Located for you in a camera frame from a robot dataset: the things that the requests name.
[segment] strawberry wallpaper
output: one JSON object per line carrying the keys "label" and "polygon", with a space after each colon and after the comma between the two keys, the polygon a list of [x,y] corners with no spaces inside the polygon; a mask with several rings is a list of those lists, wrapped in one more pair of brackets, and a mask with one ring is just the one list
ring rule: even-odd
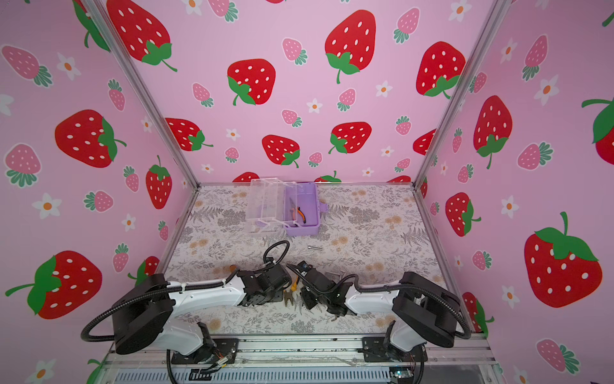
{"label": "strawberry wallpaper", "polygon": [[422,187],[507,383],[612,382],[613,12],[513,2]]}
{"label": "strawberry wallpaper", "polygon": [[490,6],[106,2],[202,182],[415,178]]}
{"label": "strawberry wallpaper", "polygon": [[91,383],[110,344],[81,329],[155,270],[190,189],[80,1],[1,12],[2,382]]}

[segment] red strawberry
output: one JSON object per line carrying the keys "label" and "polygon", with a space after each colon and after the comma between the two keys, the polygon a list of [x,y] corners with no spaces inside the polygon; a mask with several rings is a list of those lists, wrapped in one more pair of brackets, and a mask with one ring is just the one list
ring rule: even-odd
{"label": "red strawberry", "polygon": [[4,163],[9,167],[6,176],[11,184],[24,188],[38,181],[35,174],[41,171],[41,161],[29,145],[16,144],[4,157]]}
{"label": "red strawberry", "polygon": [[295,128],[300,127],[303,124],[303,121],[298,114],[290,109],[284,109],[281,111],[281,117],[284,119],[284,122],[287,125],[291,125]]}
{"label": "red strawberry", "polygon": [[157,257],[149,256],[141,265],[139,265],[139,269],[136,272],[136,277],[133,277],[132,275],[130,275],[130,273],[128,273],[129,278],[136,280],[134,286],[136,287],[137,285],[145,281],[145,279],[147,279],[149,276],[153,275],[155,273],[156,268],[158,268],[159,262],[160,260]]}
{"label": "red strawberry", "polygon": [[281,136],[267,135],[262,138],[262,148],[265,150],[266,157],[277,165],[296,164],[300,156],[300,147],[294,140]]}
{"label": "red strawberry", "polygon": [[322,162],[322,153],[320,152],[313,152],[310,156],[309,156],[309,166],[311,168],[315,168],[318,165],[320,165],[320,163]]}
{"label": "red strawberry", "polygon": [[401,135],[405,136],[410,132],[411,122],[407,116],[401,116],[397,119],[397,128],[395,130]]}
{"label": "red strawberry", "polygon": [[429,190],[429,182],[424,177],[424,182],[420,185],[420,192],[422,192],[422,198],[426,198],[426,192]]}
{"label": "red strawberry", "polygon": [[25,49],[2,45],[2,55],[13,70],[26,80],[32,80],[39,87],[48,88],[52,85],[51,74],[44,65],[39,66],[39,62],[34,55]]}
{"label": "red strawberry", "polygon": [[228,86],[246,104],[264,104],[271,97],[275,84],[275,68],[263,58],[241,60],[228,67]]}
{"label": "red strawberry", "polygon": [[608,104],[593,122],[593,143],[597,154],[606,162],[614,164],[614,99],[586,100],[582,102],[582,108],[591,104]]}
{"label": "red strawberry", "polygon": [[192,94],[194,94],[194,98],[200,101],[202,106],[207,108],[213,107],[213,98],[211,94],[207,90],[207,88],[203,87],[199,83],[192,84]]}
{"label": "red strawberry", "polygon": [[459,80],[465,68],[465,57],[447,42],[436,42],[424,52],[416,78],[416,90],[421,95],[437,96]]}
{"label": "red strawberry", "polygon": [[281,46],[284,49],[286,59],[294,61],[296,65],[303,65],[307,62],[307,51],[303,49],[298,40],[284,39],[281,42]]}
{"label": "red strawberry", "polygon": [[103,274],[83,255],[63,251],[45,261],[34,274],[34,284],[6,291],[5,295],[32,287],[28,306],[43,319],[57,319],[90,300],[103,283]]}
{"label": "red strawberry", "polygon": [[452,139],[452,151],[454,153],[458,152],[459,149],[461,148],[461,144],[462,144],[462,129],[460,128],[456,128],[456,131],[454,132],[454,139]]}
{"label": "red strawberry", "polygon": [[100,35],[100,31],[98,31],[98,28],[94,24],[94,21],[88,15],[88,12],[84,7],[83,2],[81,0],[73,0],[72,5],[75,8],[75,14],[79,19],[79,22],[82,26],[85,27],[85,29],[87,29],[87,33],[85,34],[84,40],[85,48],[89,48],[87,41],[91,35],[91,38],[94,40],[98,47],[101,47],[105,51],[110,52],[111,50],[109,49],[107,42],[104,41],[102,35]]}
{"label": "red strawberry", "polygon": [[252,179],[260,179],[254,172],[245,172],[237,176],[232,182],[251,182]]}
{"label": "red strawberry", "polygon": [[333,147],[328,154],[336,149],[342,154],[353,154],[363,147],[371,136],[371,125],[365,122],[343,123],[333,128],[330,134],[330,144]]}
{"label": "red strawberry", "polygon": [[313,182],[341,182],[341,179],[337,178],[337,171],[335,171],[333,176],[330,176],[329,174],[326,176],[321,176],[315,179]]}
{"label": "red strawberry", "polygon": [[103,190],[99,190],[94,194],[94,192],[90,192],[85,195],[85,207],[90,211],[94,212],[94,210],[102,213],[108,211],[113,206],[113,198],[109,196],[109,194]]}
{"label": "red strawberry", "polygon": [[420,8],[417,7],[410,9],[398,18],[398,29],[394,30],[394,39],[397,44],[403,44],[406,40],[410,39],[410,34],[414,33],[416,28],[418,28],[419,20]]}
{"label": "red strawberry", "polygon": [[456,176],[457,180],[463,184],[466,184],[467,181],[473,176],[473,165],[467,164],[463,165],[460,168],[458,176]]}
{"label": "red strawberry", "polygon": [[162,166],[160,156],[158,156],[158,164],[154,164],[149,168],[145,176],[145,185],[153,206],[157,210],[161,210],[164,208],[168,201],[168,197],[171,195],[173,180],[168,170]]}
{"label": "red strawberry", "polygon": [[218,17],[223,17],[227,23],[234,23],[239,18],[239,10],[234,2],[229,0],[209,0],[211,9]]}
{"label": "red strawberry", "polygon": [[394,171],[399,173],[405,171],[410,165],[411,159],[405,158],[397,163],[397,166],[394,167]]}
{"label": "red strawberry", "polygon": [[387,182],[411,182],[411,177],[401,175],[401,176],[397,176],[396,178],[392,180],[388,180]]}
{"label": "red strawberry", "polygon": [[360,72],[365,69],[375,51],[375,16],[367,10],[357,10],[335,27],[326,38],[324,51],[331,67],[339,75]]}
{"label": "red strawberry", "polygon": [[433,216],[437,216],[437,214],[439,213],[439,203],[438,202],[433,202],[430,205],[430,213]]}
{"label": "red strawberry", "polygon": [[119,244],[113,256],[113,268],[117,273],[120,273],[126,267],[128,258],[128,246],[124,243]]}
{"label": "red strawberry", "polygon": [[529,236],[524,262],[535,296],[544,304],[561,308],[591,293],[601,284],[602,272],[591,248],[567,236],[567,213],[561,212],[565,232],[544,228]]}
{"label": "red strawberry", "polygon": [[536,169],[538,165],[543,167],[552,160],[553,152],[554,149],[548,143],[541,143],[539,146],[533,143],[518,156],[518,166],[529,171]]}
{"label": "red strawberry", "polygon": [[490,269],[492,265],[491,255],[488,252],[477,251],[472,257],[473,264],[481,271]]}
{"label": "red strawberry", "polygon": [[446,217],[454,232],[463,237],[469,233],[472,221],[481,221],[482,218],[473,218],[473,204],[467,194],[460,192],[446,202]]}
{"label": "red strawberry", "polygon": [[226,161],[230,162],[231,164],[236,163],[236,161],[239,159],[239,151],[235,147],[228,148],[224,154],[226,155]]}
{"label": "red strawberry", "polygon": [[177,72],[165,62],[171,57],[171,37],[157,18],[130,0],[108,0],[107,12],[130,56]]}
{"label": "red strawberry", "polygon": [[175,136],[179,147],[184,151],[197,151],[203,146],[213,146],[213,144],[204,143],[203,131],[193,122],[184,119],[171,119],[169,117],[165,118],[165,120]]}
{"label": "red strawberry", "polygon": [[503,101],[498,96],[486,99],[473,132],[473,147],[480,156],[490,156],[487,170],[491,168],[492,154],[503,149],[511,128],[511,114]]}
{"label": "red strawberry", "polygon": [[539,65],[546,60],[548,54],[548,36],[541,35],[535,40],[533,46],[527,52],[527,57],[524,59],[523,79],[524,81],[531,80],[538,72]]}
{"label": "red strawberry", "polygon": [[486,74],[484,72],[478,73],[477,76],[471,80],[471,84],[469,84],[469,92],[478,93],[482,87],[486,84]]}
{"label": "red strawberry", "polygon": [[111,103],[117,108],[118,111],[123,111],[126,106],[126,98],[122,93],[122,88],[115,79],[109,80],[109,98]]}
{"label": "red strawberry", "polygon": [[491,316],[490,320],[486,319],[484,308],[482,308],[478,299],[476,299],[471,292],[463,293],[462,298],[469,312],[469,317],[471,317],[471,322],[475,326],[476,332],[484,332],[484,336],[488,337],[488,326],[486,323],[492,323],[495,321],[495,318]]}
{"label": "red strawberry", "polygon": [[559,372],[567,371],[575,375],[580,371],[580,362],[575,358],[575,353],[567,349],[563,344],[558,345],[554,340],[541,339],[535,347],[539,355]]}
{"label": "red strawberry", "polygon": [[349,88],[339,95],[339,103],[337,108],[341,112],[346,112],[356,102],[356,90]]}
{"label": "red strawberry", "polygon": [[166,225],[166,221],[162,220],[158,223],[158,231],[160,231],[160,238],[162,240],[168,240],[168,225]]}
{"label": "red strawberry", "polygon": [[425,133],[414,141],[414,152],[421,155],[426,155],[426,151],[429,150],[430,142],[433,141],[435,136],[435,130]]}
{"label": "red strawberry", "polygon": [[111,165],[118,142],[113,128],[100,113],[86,109],[70,116],[55,128],[55,142],[68,156],[95,168]]}
{"label": "red strawberry", "polygon": [[130,188],[132,192],[139,190],[139,175],[134,173],[134,168],[126,166],[123,169],[123,177],[126,178],[126,186]]}

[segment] pink wall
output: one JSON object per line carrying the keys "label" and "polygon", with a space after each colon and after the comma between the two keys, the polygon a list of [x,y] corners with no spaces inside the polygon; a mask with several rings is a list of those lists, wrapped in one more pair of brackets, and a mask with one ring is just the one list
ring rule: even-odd
{"label": "pink wall", "polygon": [[[427,177],[454,277],[508,383],[612,382],[614,121],[612,104],[582,104],[612,100],[614,25],[602,22],[613,11],[602,1],[512,4],[480,68],[486,83],[466,94]],[[605,138],[595,145],[594,135]],[[481,218],[469,232],[466,199]]]}
{"label": "pink wall", "polygon": [[[5,353],[0,370],[6,383],[38,382],[36,375],[50,383],[87,381],[97,367],[88,360],[102,361],[110,343],[85,343],[79,338],[81,329],[134,286],[128,273],[136,276],[147,257],[161,257],[167,242],[158,223],[165,221],[172,235],[189,195],[158,133],[144,130],[145,110],[115,58],[97,45],[106,46],[99,36],[89,36],[87,48],[86,33],[71,1],[12,1],[0,15],[0,152],[9,175],[0,182],[2,292],[36,283],[2,296],[0,343]],[[52,83],[37,86],[34,76],[50,77]],[[112,96],[122,110],[110,98],[111,79],[121,85],[122,94]],[[84,110],[95,112],[71,118]],[[112,162],[113,141],[108,127],[101,125],[103,117],[115,138],[127,143],[118,144]],[[99,129],[105,129],[106,139]],[[27,146],[13,151],[19,143]],[[32,150],[38,161],[28,156]],[[163,209],[154,208],[146,191],[146,174],[158,163],[157,155],[173,181]],[[138,176],[136,192],[126,183],[126,166]],[[136,189],[134,178],[128,183]],[[112,207],[103,194],[93,211],[85,206],[85,196],[98,191],[112,198]],[[136,218],[133,229],[126,230],[127,215]],[[114,257],[121,244],[128,256],[122,249]],[[110,322],[95,330],[110,331]]]}
{"label": "pink wall", "polygon": [[[354,182],[388,181],[399,176],[414,178],[424,158],[424,151],[416,152],[414,143],[416,147],[420,145],[423,136],[431,139],[429,132],[437,127],[448,101],[439,91],[433,97],[421,93],[440,77],[445,75],[451,80],[462,70],[462,56],[469,55],[491,6],[490,0],[472,0],[470,4],[462,1],[463,6],[423,0],[377,4],[366,0],[236,0],[230,3],[196,0],[193,2],[196,7],[191,7],[187,0],[137,1],[138,6],[129,3],[108,0],[107,9],[163,115],[188,120],[175,120],[173,127],[177,129],[181,122],[187,124],[185,127],[198,127],[206,138],[204,144],[213,145],[184,152],[203,182],[228,182],[245,172],[302,181],[334,176],[335,172],[337,179]],[[212,8],[210,3],[227,7]],[[140,6],[149,14],[144,14]],[[134,8],[135,14],[128,8]],[[349,27],[347,32],[345,28],[335,29],[348,17],[346,24],[351,30]],[[408,33],[408,40],[402,31]],[[149,39],[155,47],[143,58],[145,49],[150,51],[145,45]],[[439,44],[433,52],[426,53],[429,47],[442,41],[451,46]],[[160,49],[169,42],[172,45]],[[301,50],[306,51],[305,62],[304,56],[299,57]],[[445,50],[448,55],[441,56]],[[344,51],[352,55],[347,67],[336,58],[337,53]],[[332,53],[333,65],[343,70],[340,84],[336,82],[339,69],[331,67],[327,52]],[[436,63],[431,59],[435,53]],[[423,55],[426,55],[425,64],[430,66],[428,74],[421,66]],[[237,64],[252,59],[261,60]],[[254,71],[265,68],[266,72],[249,75],[250,66]],[[247,87],[247,97],[237,98],[238,94],[228,83],[229,71],[237,92],[243,89],[240,85]],[[198,83],[196,96],[194,83]],[[381,94],[379,91],[384,87],[387,92]],[[338,109],[340,99],[350,106],[348,110]],[[411,120],[411,129],[408,130],[409,124],[404,120],[397,128],[401,116]],[[297,117],[301,124],[293,126]],[[342,139],[345,135],[355,136],[350,127],[371,131],[367,139],[361,140],[361,134],[346,145],[337,143],[347,154],[338,152],[331,143],[333,128],[344,123],[350,124],[341,127],[343,135],[338,137]],[[180,144],[187,144],[186,149],[194,148],[192,142],[184,139],[186,131],[177,135]],[[265,152],[262,141],[268,135],[286,140],[280,143],[279,138],[272,138],[272,148]],[[296,148],[300,148],[298,158],[294,153]],[[280,165],[285,158],[278,155],[277,149],[280,154],[292,152],[289,165]],[[393,150],[389,157],[387,150]],[[311,167],[310,161],[319,165]]]}

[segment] white flower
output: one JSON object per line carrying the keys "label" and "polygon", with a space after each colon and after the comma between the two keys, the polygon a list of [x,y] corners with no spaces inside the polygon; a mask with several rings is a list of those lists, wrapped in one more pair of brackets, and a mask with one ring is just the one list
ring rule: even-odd
{"label": "white flower", "polygon": [[43,382],[43,380],[48,380],[50,378],[53,377],[53,371],[51,370],[51,368],[53,368],[53,365],[55,364],[55,359],[49,361],[49,362],[44,362],[44,361],[39,361],[36,363],[36,371],[35,373],[31,374],[27,379],[26,379],[26,383],[34,383],[34,384],[41,384]]}
{"label": "white flower", "polygon": [[520,302],[518,296],[514,295],[514,287],[508,288],[502,285],[501,288],[503,288],[503,296],[501,296],[501,299],[507,301],[507,304],[510,304],[510,308],[514,308],[514,303]]}
{"label": "white flower", "polygon": [[226,129],[226,137],[227,137],[227,138],[231,138],[231,139],[232,139],[232,141],[236,141],[236,139],[237,139],[237,138],[240,138],[240,137],[241,137],[241,135],[239,135],[239,134],[236,132],[236,129],[233,129],[233,130]]}
{"label": "white flower", "polygon": [[141,124],[143,124],[143,130],[145,132],[152,132],[152,123],[151,121],[149,121],[149,118],[147,116],[145,116],[145,118],[141,120]]}
{"label": "white flower", "polygon": [[471,9],[471,4],[467,4],[467,0],[460,0],[459,2],[453,2],[450,8],[452,8],[452,13],[448,20],[456,19],[461,22],[463,17],[465,17],[465,12]]}
{"label": "white flower", "polygon": [[75,59],[72,57],[65,58],[60,52],[58,52],[58,58],[60,59],[58,69],[66,72],[69,79],[74,80],[75,76],[81,75],[81,72],[75,67]]}
{"label": "white flower", "polygon": [[185,4],[185,11],[188,13],[188,15],[191,15],[192,12],[202,16],[202,13],[200,12],[200,4],[203,3],[203,0],[181,0],[184,4]]}
{"label": "white flower", "polygon": [[44,193],[42,196],[41,202],[34,202],[32,206],[37,210],[41,210],[41,219],[46,218],[47,216],[59,216],[60,211],[58,207],[62,204],[62,200],[52,199],[48,193]]}
{"label": "white flower", "polygon": [[537,8],[539,6],[542,6],[542,9],[546,9],[549,1],[550,0],[537,0],[537,2],[535,3],[535,7]]}
{"label": "white flower", "polygon": [[130,216],[130,213],[126,215],[126,219],[122,220],[122,224],[126,226],[126,232],[134,229],[134,223],[136,222],[136,217]]}
{"label": "white flower", "polygon": [[312,112],[320,113],[320,108],[322,107],[322,103],[318,103],[317,99],[313,99],[312,102],[307,103],[307,107],[309,107],[309,113],[312,113]]}
{"label": "white flower", "polygon": [[510,219],[514,218],[514,212],[520,208],[517,204],[514,204],[514,196],[510,196],[507,200],[501,200],[501,204],[503,204],[503,208],[501,208],[501,214],[506,214],[510,217]]}
{"label": "white flower", "polygon": [[527,371],[525,370],[519,370],[518,368],[516,368],[516,366],[514,366],[514,381],[518,384],[531,384],[529,383],[529,380],[527,379]]}
{"label": "white flower", "polygon": [[460,256],[455,256],[454,257],[454,265],[461,270],[461,267],[464,265],[461,261],[461,257]]}
{"label": "white flower", "polygon": [[392,155],[393,152],[394,152],[394,149],[390,149],[390,146],[387,146],[386,148],[382,148],[382,156],[390,157],[390,155]]}
{"label": "white flower", "polygon": [[554,77],[550,79],[550,81],[543,79],[539,83],[539,86],[541,89],[537,91],[537,93],[535,94],[533,98],[536,100],[542,99],[542,106],[546,105],[546,103],[548,102],[548,98],[550,96],[554,96],[559,93],[559,89],[555,87],[556,81],[558,79],[559,79],[559,75],[554,75]]}
{"label": "white flower", "polygon": [[504,61],[510,61],[511,60],[511,53],[514,52],[514,49],[516,49],[516,46],[518,45],[517,42],[514,42],[511,37],[510,37],[510,41],[507,42],[506,46],[501,48],[501,63],[503,63]]}
{"label": "white flower", "polygon": [[13,99],[9,95],[0,95],[0,113],[5,114],[6,116],[10,116],[9,104],[12,103],[15,99]]}
{"label": "white flower", "polygon": [[378,90],[375,96],[388,97],[388,91],[392,89],[392,86],[388,85],[388,80],[386,80],[382,85],[376,85],[375,89]]}

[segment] table surface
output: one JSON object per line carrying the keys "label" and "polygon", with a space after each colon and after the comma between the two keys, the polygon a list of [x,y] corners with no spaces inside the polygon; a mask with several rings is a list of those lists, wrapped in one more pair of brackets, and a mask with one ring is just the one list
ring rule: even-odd
{"label": "table surface", "polygon": [[[165,272],[167,280],[189,282],[223,278],[230,266],[262,267],[269,245],[289,240],[284,262],[305,260],[322,273],[360,276],[361,284],[387,283],[412,271],[445,288],[411,187],[377,184],[319,184],[328,204],[317,236],[253,238],[244,234],[249,186],[203,186]],[[308,249],[317,246],[323,251]],[[283,246],[269,253],[276,259]],[[383,333],[394,314],[367,313],[335,318],[317,305],[303,305],[298,289],[294,305],[213,307],[180,319],[205,322],[212,334],[372,334]]]}

